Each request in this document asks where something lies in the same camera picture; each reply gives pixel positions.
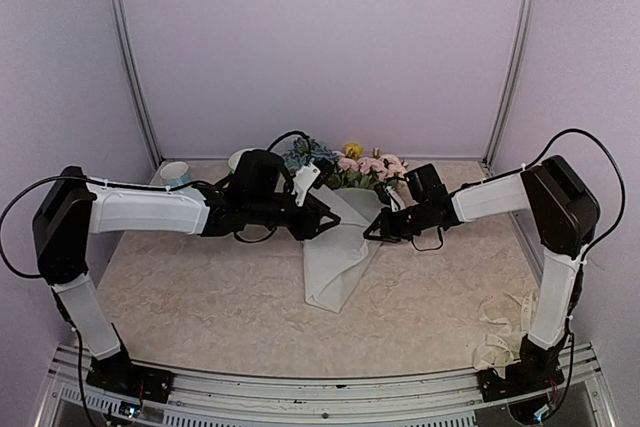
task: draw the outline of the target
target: white backdrop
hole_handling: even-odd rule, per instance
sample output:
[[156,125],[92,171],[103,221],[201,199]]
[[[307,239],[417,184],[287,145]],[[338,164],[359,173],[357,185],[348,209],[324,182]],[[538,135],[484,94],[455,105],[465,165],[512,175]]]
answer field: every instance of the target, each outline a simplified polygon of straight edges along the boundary
[[301,128],[339,147],[484,153],[520,0],[124,0],[165,157]]

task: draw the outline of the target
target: beige tabletop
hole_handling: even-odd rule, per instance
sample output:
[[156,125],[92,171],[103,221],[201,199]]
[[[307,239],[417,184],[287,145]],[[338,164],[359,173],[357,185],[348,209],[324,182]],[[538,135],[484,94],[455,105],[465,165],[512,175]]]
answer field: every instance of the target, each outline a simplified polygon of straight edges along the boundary
[[[193,179],[214,181],[228,171],[220,161],[189,164]],[[435,164],[449,190],[482,178],[476,162]],[[417,244],[437,244],[435,233]],[[501,215],[449,230],[439,251],[383,245],[340,314],[304,302],[302,244],[285,229],[257,245],[125,233],[99,292],[135,359],[210,372],[344,378],[470,367],[474,348],[495,331],[479,320],[480,302],[535,288]]]

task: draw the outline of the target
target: white wall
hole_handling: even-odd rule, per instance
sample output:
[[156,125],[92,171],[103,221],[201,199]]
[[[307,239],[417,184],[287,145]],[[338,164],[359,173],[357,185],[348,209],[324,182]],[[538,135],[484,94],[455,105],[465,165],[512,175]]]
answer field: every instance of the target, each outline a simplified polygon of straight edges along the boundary
[[162,152],[302,128],[341,147],[480,158],[520,0],[124,0]]
[[[94,175],[148,180],[108,0],[0,0],[0,206],[23,187],[76,164]],[[9,216],[3,243],[36,272],[31,218],[46,189]],[[90,242],[99,279],[117,237]],[[0,266],[0,424],[26,425],[63,325],[44,281]]]
[[[531,34],[497,171],[537,155],[557,131],[592,131],[618,159],[629,190],[627,215],[595,248],[574,326],[592,340],[625,426],[640,425],[640,0],[536,0]],[[603,209],[618,209],[617,182],[597,147],[562,140],[566,156]],[[531,239],[537,234],[524,219]]]

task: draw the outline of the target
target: robotic arm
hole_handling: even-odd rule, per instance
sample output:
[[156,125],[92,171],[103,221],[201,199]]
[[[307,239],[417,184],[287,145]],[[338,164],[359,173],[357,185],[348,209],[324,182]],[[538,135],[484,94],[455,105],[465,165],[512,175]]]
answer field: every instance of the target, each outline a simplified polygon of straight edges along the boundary
[[447,230],[495,214],[533,213],[544,250],[538,310],[523,339],[520,363],[507,368],[506,380],[493,370],[480,372],[480,385],[485,401],[493,401],[562,383],[558,354],[582,290],[582,254],[600,217],[593,194],[560,156],[451,194],[431,164],[407,173],[405,180],[417,204],[397,212],[384,208],[366,238],[399,242],[432,227]]
[[[245,152],[233,175],[216,185],[197,181],[176,190],[112,186],[85,177],[79,167],[67,167],[37,211],[33,232],[40,274],[92,354],[87,383],[166,402],[173,377],[168,371],[131,363],[88,276],[88,234],[153,230],[237,236],[251,224],[271,232],[286,227],[297,240],[312,239],[340,222],[308,193],[329,173],[310,164],[291,176],[281,157],[263,150]],[[284,191],[276,192],[281,178]]]

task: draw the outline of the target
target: metal frame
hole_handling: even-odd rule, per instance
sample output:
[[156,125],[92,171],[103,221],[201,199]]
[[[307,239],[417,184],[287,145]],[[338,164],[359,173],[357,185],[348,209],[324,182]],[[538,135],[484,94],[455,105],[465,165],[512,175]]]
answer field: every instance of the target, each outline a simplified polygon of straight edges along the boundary
[[513,103],[513,96],[518,82],[520,66],[524,57],[524,50],[527,42],[527,34],[529,25],[533,15],[534,0],[521,0],[520,13],[518,15],[518,23],[516,27],[516,37],[511,50],[511,59],[509,60],[509,70],[507,71],[507,79],[502,89],[500,99],[500,108],[491,132],[489,144],[484,154],[484,161],[491,167],[496,159],[500,142],[504,136],[504,130],[507,125],[507,119]]
[[[51,426],[62,401],[80,404],[77,378],[78,350],[60,346],[41,389],[30,425]],[[86,374],[89,353],[83,351]],[[569,349],[560,364],[569,368]],[[299,427],[331,425],[351,427],[405,427],[475,425],[478,409],[506,405],[524,396],[484,403],[476,371],[460,369],[424,375],[371,379],[288,379],[216,374],[171,368],[176,374],[167,404],[145,402],[146,418],[137,424],[180,427]],[[615,427],[610,397],[598,360],[590,344],[575,348],[573,383],[587,383],[599,427]],[[108,407],[126,398],[93,387],[85,388],[92,410],[107,413]]]
[[113,9],[113,18],[115,20],[116,31],[118,34],[120,53],[122,54],[129,89],[131,90],[136,117],[140,124],[140,130],[142,131],[142,136],[151,163],[153,167],[157,169],[163,159],[162,154],[160,153],[160,148],[158,147],[158,141],[153,131],[153,125],[151,123],[149,111],[147,110],[147,104],[144,100],[144,95],[142,94],[142,85],[140,84],[140,77],[138,76],[138,69],[136,68],[133,56],[129,31],[127,30],[124,3],[122,0],[111,0],[111,7]]

